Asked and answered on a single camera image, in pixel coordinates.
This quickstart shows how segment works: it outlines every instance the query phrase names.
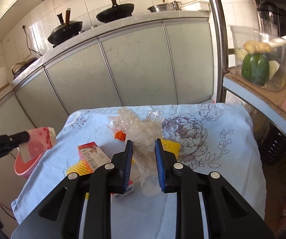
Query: tissue box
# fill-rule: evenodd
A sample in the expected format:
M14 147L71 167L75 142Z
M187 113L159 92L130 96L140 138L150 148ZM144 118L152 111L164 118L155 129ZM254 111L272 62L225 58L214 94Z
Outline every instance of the tissue box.
M88 173L93 173L97 168L107 163L110 163L110 158L98 147L95 142L78 146L79 155ZM134 183L130 180L129 186L124 194L111 194L111 201L116 201L121 197L131 193L134 190Z
M18 147L24 163L38 157L56 144L54 128L40 127L27 132L30 136L29 141L20 144Z

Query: frying pan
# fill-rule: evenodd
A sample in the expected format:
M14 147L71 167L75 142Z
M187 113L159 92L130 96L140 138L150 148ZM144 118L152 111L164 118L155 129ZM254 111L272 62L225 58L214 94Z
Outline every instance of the frying pan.
M112 8L109 8L105 11L102 11L96 18L103 23L108 23L114 20L118 20L121 18L132 16L132 12L134 10L134 4L126 3L118 5L116 0L111 0Z
M61 25L56 27L51 35L48 37L48 41L53 45L59 45L64 41L76 36L82 29L83 22L70 21L71 9L68 8L65 14L65 23L63 20L62 13L58 14L57 17L60 20Z

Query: ginger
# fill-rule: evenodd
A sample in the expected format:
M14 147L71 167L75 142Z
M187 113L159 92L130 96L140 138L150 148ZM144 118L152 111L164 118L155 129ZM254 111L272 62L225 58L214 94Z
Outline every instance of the ginger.
M243 44L243 48L249 54L264 54L272 52L272 47L265 42L255 41L255 40L248 40Z

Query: plastic bag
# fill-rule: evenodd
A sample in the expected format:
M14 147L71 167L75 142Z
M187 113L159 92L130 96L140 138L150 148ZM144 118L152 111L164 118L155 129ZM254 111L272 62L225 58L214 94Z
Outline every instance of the plastic bag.
M147 177L157 177L155 160L155 140L162 138L162 117L161 111L148 111L145 120L123 107L118 109L117 117L110 117L113 130L121 130L126 134L126 141L133 141L133 159L139 169L141 186L146 182Z

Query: cooking pot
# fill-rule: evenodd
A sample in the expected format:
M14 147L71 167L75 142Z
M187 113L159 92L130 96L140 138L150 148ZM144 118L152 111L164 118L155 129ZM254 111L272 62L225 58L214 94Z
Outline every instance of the cooking pot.
M65 23L63 20L62 13L57 15L61 25L56 27L52 31L51 35L48 37L48 41L51 44L57 46L63 43L64 41L76 36L81 31L83 22L70 21L70 14L71 14L71 9L68 8L65 14Z
M161 3L147 8L150 12L181 11L181 2Z
M26 61L23 61L21 63L17 63L14 66L12 66L12 74L13 74L13 80L19 76L26 68L28 68L35 60L37 60L36 57L32 57Z
M111 0L112 8L109 8L105 11L102 11L96 18L103 23L108 23L114 20L122 19L125 17L132 16L132 12L134 10L134 4L126 3L118 5L116 0Z

